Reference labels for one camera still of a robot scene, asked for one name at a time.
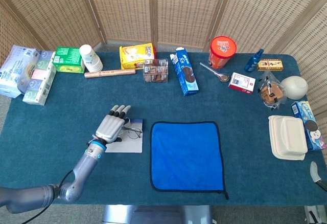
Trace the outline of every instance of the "blue spray bottle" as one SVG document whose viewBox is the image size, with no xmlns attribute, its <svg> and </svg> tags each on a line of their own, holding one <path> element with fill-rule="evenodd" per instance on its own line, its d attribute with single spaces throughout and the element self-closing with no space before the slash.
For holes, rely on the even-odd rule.
<svg viewBox="0 0 327 224">
<path fill-rule="evenodd" d="M 260 49 L 256 54 L 254 54 L 250 59 L 249 62 L 247 62 L 245 66 L 245 71 L 247 72 L 253 72 L 254 69 L 256 68 L 257 63 L 261 59 L 261 55 L 264 52 L 263 49 Z"/>
</svg>

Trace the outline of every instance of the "blue towel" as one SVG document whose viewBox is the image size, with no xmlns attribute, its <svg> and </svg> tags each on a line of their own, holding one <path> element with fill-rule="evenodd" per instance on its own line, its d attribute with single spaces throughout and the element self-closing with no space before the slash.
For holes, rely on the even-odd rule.
<svg viewBox="0 0 327 224">
<path fill-rule="evenodd" d="M 215 122 L 156 122 L 151 128 L 151 184 L 159 191 L 225 191 Z"/>
</svg>

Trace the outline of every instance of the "plastic bag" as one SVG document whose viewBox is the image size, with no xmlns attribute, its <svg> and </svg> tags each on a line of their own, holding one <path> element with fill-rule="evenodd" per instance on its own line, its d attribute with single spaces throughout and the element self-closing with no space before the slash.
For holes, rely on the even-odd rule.
<svg viewBox="0 0 327 224">
<path fill-rule="evenodd" d="M 286 90 L 270 70 L 266 70 L 258 82 L 258 93 L 267 107 L 274 110 L 286 102 Z"/>
</svg>

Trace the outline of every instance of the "table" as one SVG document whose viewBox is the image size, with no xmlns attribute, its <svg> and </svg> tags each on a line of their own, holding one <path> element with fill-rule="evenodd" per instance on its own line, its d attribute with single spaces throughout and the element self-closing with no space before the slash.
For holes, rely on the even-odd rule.
<svg viewBox="0 0 327 224">
<path fill-rule="evenodd" d="M 170 53 L 158 53 L 169 58 Z M 99 52 L 104 70 L 119 69 L 118 52 Z M 251 54 L 236 54 L 222 72 L 245 74 Z M 299 75 L 296 61 L 281 58 L 285 70 L 274 72 L 281 81 Z M 144 83 L 136 75 L 85 79 L 81 74 L 57 73 L 44 107 L 13 99 L 0 144 L 0 175 L 4 187 L 32 187 L 58 183 L 72 169 L 103 117 L 115 104 L 130 104 L 128 116 L 144 119 L 142 154 L 105 154 L 91 174 L 77 204 L 105 205 L 319 205 L 326 193 L 312 182 L 309 169 L 314 160 L 323 179 L 326 166 L 320 151 L 304 161 L 279 160 L 272 155 L 268 117 L 291 116 L 291 100 L 279 110 L 265 107 L 257 93 L 247 95 L 228 88 L 199 65 L 206 53 L 189 53 L 200 92 L 184 97 L 170 65 L 169 81 Z M 261 72 L 249 76 L 258 78 Z M 155 121 L 216 121 L 229 194 L 158 192 L 150 184 L 149 132 Z"/>
</svg>

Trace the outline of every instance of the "wooden rolling pin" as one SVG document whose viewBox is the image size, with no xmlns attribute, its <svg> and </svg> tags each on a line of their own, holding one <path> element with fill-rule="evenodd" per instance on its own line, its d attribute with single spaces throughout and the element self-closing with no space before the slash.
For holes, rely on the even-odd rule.
<svg viewBox="0 0 327 224">
<path fill-rule="evenodd" d="M 86 78 L 110 77 L 110 76 L 120 76 L 120 75 L 131 75 L 135 73 L 136 73 L 136 69 L 109 70 L 109 71 L 101 71 L 101 72 L 86 72 L 84 73 L 84 77 Z"/>
</svg>

